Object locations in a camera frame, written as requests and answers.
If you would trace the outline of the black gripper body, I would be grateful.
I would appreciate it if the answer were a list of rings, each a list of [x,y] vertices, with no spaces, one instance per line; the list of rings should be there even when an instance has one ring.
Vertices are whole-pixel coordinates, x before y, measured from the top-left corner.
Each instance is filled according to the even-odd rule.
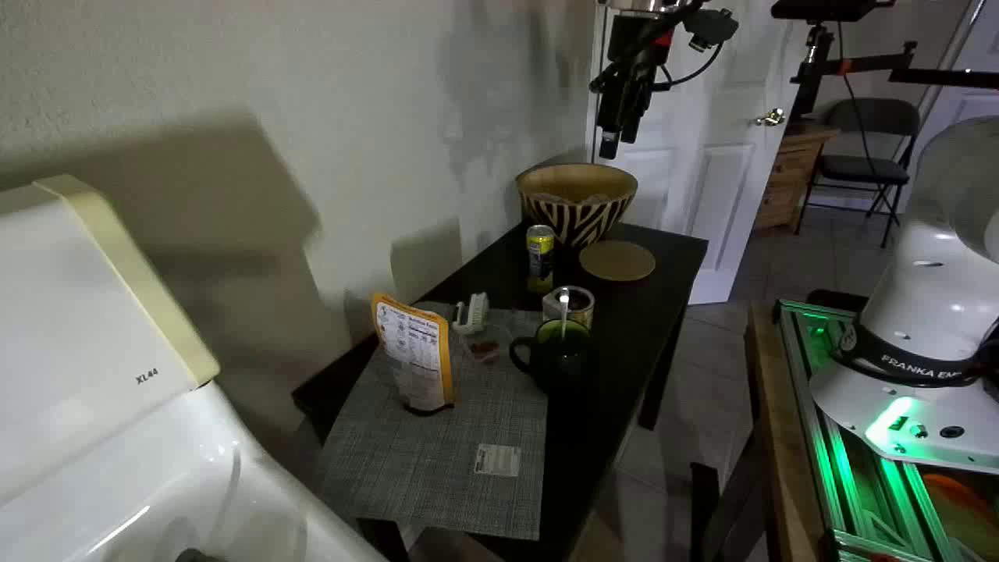
[[[612,9],[612,38],[604,67],[591,82],[598,97],[596,124],[619,132],[636,120],[649,106],[654,67],[666,61],[673,24],[679,23],[677,0],[636,0]]]

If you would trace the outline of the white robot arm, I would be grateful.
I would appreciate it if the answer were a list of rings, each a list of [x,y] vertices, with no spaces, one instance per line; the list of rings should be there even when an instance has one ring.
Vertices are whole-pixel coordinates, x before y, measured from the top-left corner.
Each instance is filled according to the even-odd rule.
[[[743,262],[790,101],[778,82],[790,27],[761,0],[679,0],[736,23],[709,76],[654,108],[666,220],[699,237],[690,296],[722,303]],[[875,296],[809,379],[810,404],[875,452],[900,463],[999,471],[996,379],[981,359],[999,328],[996,124],[958,120],[913,162],[901,227]]]

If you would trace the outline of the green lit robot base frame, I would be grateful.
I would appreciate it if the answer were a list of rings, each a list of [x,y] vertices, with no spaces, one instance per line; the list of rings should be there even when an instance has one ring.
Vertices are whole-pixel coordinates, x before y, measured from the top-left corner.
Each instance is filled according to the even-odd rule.
[[[849,313],[778,303],[801,440],[814,469],[825,545],[833,562],[996,562],[996,460],[955,452],[967,422],[942,422],[895,387],[875,392],[875,415],[837,423],[810,396],[833,366]]]

